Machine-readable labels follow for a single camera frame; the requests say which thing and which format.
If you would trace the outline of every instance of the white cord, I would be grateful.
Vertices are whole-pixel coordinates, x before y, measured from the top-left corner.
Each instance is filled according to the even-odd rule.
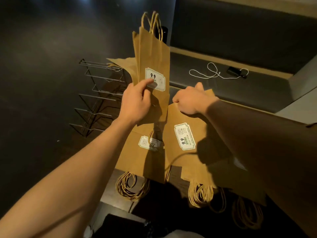
[[[212,65],[214,65],[214,67],[216,68],[216,71],[212,71],[212,70],[208,67],[208,65],[211,64],[211,63],[212,63]],[[213,62],[208,63],[208,64],[207,64],[207,68],[208,68],[210,71],[212,71],[212,72],[214,73],[214,75],[212,75],[212,76],[207,76],[207,75],[205,75],[205,74],[202,74],[202,73],[198,72],[198,71],[195,70],[195,69],[189,70],[189,74],[192,75],[192,76],[194,76],[194,77],[203,78],[203,79],[216,78],[216,77],[221,77],[221,78],[223,78],[223,79],[237,79],[237,78],[242,77],[242,76],[239,76],[239,77],[237,77],[237,78],[224,78],[223,76],[220,75],[220,72],[218,72],[218,69],[217,69],[216,65],[215,65]],[[249,74],[249,70],[246,69],[246,68],[241,68],[240,71],[242,71],[242,69],[248,71],[248,73],[245,75],[245,76],[247,76],[247,75]],[[197,72],[197,73],[199,73],[199,74],[205,76],[205,78],[204,78],[204,77],[199,77],[199,76],[193,75],[193,74],[191,74],[191,71],[195,71],[195,72]]]

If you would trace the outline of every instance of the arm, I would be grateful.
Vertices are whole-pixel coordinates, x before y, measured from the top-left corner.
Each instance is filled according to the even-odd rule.
[[[284,118],[209,97],[201,83],[173,98],[202,113],[267,194],[310,236],[317,235],[317,134]]]
[[[129,133],[150,108],[151,82],[127,87],[119,117],[18,200],[0,220],[0,237],[82,237]]]

